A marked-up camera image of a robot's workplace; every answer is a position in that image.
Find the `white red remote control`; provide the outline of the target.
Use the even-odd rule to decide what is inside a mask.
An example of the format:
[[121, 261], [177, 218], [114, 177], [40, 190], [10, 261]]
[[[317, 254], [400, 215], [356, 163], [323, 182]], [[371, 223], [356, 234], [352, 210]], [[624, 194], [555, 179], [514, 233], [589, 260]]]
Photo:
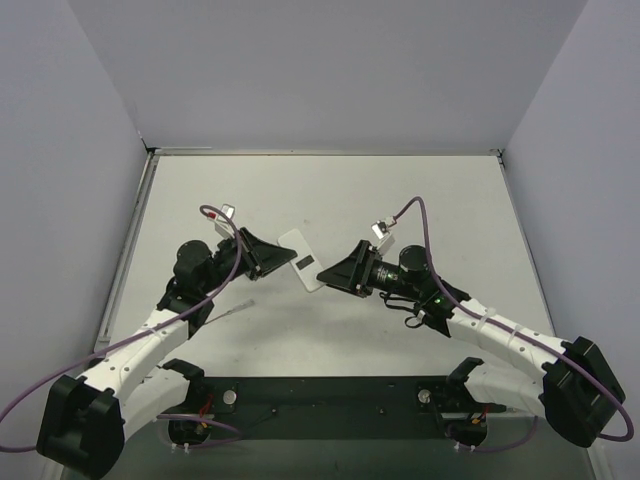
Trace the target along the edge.
[[317, 279], [324, 268], [298, 229], [292, 229], [281, 235], [277, 244], [296, 252], [297, 256], [290, 260], [289, 264], [308, 293], [314, 293], [324, 286], [324, 283]]

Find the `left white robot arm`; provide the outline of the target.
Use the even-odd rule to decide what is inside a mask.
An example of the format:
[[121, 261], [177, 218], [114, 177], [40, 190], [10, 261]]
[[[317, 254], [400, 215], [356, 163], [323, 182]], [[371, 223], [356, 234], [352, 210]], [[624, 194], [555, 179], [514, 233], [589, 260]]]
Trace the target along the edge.
[[51, 386], [37, 452], [93, 479], [103, 477], [125, 445], [125, 400], [158, 361], [205, 323], [213, 308], [209, 293], [239, 275], [267, 275], [296, 256], [245, 228], [220, 242], [217, 251], [200, 240], [183, 244], [164, 296], [134, 341], [79, 377], [64, 375]]

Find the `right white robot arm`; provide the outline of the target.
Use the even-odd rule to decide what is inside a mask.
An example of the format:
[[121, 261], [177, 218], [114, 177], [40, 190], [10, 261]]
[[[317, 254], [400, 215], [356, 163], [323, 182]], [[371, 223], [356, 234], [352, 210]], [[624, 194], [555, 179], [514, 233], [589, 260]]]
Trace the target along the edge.
[[456, 375], [460, 390], [478, 404], [502, 405], [542, 416], [562, 438], [589, 447], [625, 394], [601, 349], [591, 340], [552, 337], [496, 314], [432, 272], [424, 247], [401, 250], [397, 263], [383, 260], [362, 240], [343, 260], [320, 272], [318, 280], [358, 297], [373, 292], [413, 305], [420, 324], [469, 343], [507, 363], [492, 369], [473, 360]]

